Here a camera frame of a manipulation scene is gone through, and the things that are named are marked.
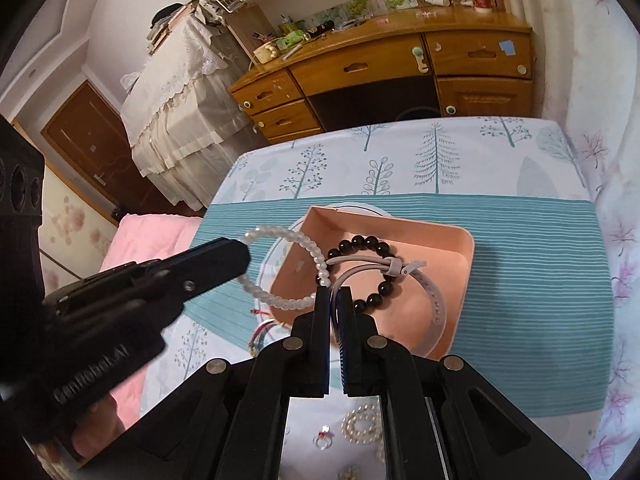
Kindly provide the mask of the pink smart watch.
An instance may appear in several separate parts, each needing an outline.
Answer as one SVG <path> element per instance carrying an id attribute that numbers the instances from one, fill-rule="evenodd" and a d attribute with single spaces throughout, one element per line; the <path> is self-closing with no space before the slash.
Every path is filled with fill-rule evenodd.
<path id="1" fill-rule="evenodd" d="M 439 359 L 449 350 L 459 298 L 439 268 L 392 256 L 340 256 L 335 250 L 329 266 L 336 271 L 332 290 L 349 286 L 354 308 L 371 315 L 381 335 L 426 358 Z"/>

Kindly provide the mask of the pink quilt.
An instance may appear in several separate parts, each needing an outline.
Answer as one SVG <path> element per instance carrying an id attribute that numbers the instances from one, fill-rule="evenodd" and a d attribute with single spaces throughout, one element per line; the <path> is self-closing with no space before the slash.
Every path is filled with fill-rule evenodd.
<path id="1" fill-rule="evenodd" d="M 178 214 L 127 214 L 119 222 L 101 271 L 128 262 L 165 259 L 187 250 L 200 226 L 200 217 Z M 139 418 L 146 365 L 111 392 L 117 403 L 117 416 L 126 429 Z"/>

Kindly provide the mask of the tree print tablecloth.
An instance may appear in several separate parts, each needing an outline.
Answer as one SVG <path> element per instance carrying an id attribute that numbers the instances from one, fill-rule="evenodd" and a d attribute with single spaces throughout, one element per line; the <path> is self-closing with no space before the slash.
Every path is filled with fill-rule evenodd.
<path id="1" fill-rule="evenodd" d="M 452 350 L 585 458 L 608 388 L 613 298 L 596 212 L 557 125 L 415 120 L 250 152 L 192 242 L 261 223 L 297 228 L 316 205 L 468 230 Z"/>

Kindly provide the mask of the pink plastic tray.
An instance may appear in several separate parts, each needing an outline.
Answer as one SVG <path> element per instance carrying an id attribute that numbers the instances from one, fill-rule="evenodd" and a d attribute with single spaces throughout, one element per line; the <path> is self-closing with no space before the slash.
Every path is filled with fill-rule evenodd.
<path id="1" fill-rule="evenodd" d="M 382 296 L 368 307 L 378 332 L 403 344 L 417 356 L 439 360 L 454 342 L 462 313 L 475 250 L 472 234 L 461 226 L 398 218 L 365 204 L 312 206 L 290 226 L 314 240 L 322 252 L 360 235 L 375 237 L 395 259 L 394 275 L 386 278 L 374 250 L 352 248 L 334 263 L 335 281 L 352 269 L 342 284 L 352 298 Z"/>

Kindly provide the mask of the brown wooden door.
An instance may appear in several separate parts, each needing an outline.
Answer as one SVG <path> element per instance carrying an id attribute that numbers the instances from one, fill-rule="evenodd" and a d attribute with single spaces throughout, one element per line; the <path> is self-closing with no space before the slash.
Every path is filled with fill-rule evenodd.
<path id="1" fill-rule="evenodd" d="M 90 82 L 83 82 L 53 114 L 42 136 L 113 205 L 112 217 L 176 211 L 131 158 L 124 124 Z"/>

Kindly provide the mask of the white lace cover furniture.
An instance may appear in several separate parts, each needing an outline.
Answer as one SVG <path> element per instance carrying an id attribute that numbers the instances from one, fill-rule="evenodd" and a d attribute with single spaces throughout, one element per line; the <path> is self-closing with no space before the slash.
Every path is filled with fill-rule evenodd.
<path id="1" fill-rule="evenodd" d="M 120 117 L 134 164 L 169 203 L 208 207 L 236 160 L 267 145 L 230 93 L 248 66 L 227 27 L 196 14 L 145 63 Z"/>

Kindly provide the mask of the white mug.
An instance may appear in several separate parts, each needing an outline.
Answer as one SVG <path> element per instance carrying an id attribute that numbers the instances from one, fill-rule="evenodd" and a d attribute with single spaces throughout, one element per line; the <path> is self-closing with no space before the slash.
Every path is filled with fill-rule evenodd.
<path id="1" fill-rule="evenodd" d="M 281 52 L 277 44 L 273 41 L 266 42 L 254 50 L 254 58 L 260 65 L 266 65 L 277 58 L 280 58 Z"/>

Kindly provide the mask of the wooden desk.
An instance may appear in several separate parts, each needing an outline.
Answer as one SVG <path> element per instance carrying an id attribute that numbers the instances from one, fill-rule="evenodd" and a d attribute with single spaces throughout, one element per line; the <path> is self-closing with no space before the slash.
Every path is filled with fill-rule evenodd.
<path id="1" fill-rule="evenodd" d="M 231 14 L 210 2 L 250 58 L 230 87 L 272 143 L 411 118 L 528 117 L 532 30 L 495 8 L 425 0 L 254 0 Z M 276 60 L 254 50 L 273 41 Z"/>

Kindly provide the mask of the white floral curtain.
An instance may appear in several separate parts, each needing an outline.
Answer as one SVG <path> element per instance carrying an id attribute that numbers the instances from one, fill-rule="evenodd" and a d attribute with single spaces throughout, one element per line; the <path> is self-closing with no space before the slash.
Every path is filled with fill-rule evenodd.
<path id="1" fill-rule="evenodd" d="M 618 0 L 499 0 L 534 31 L 534 110 L 573 143 L 603 233 L 614 306 L 610 384 L 582 463 L 622 474 L 639 444 L 639 31 Z"/>

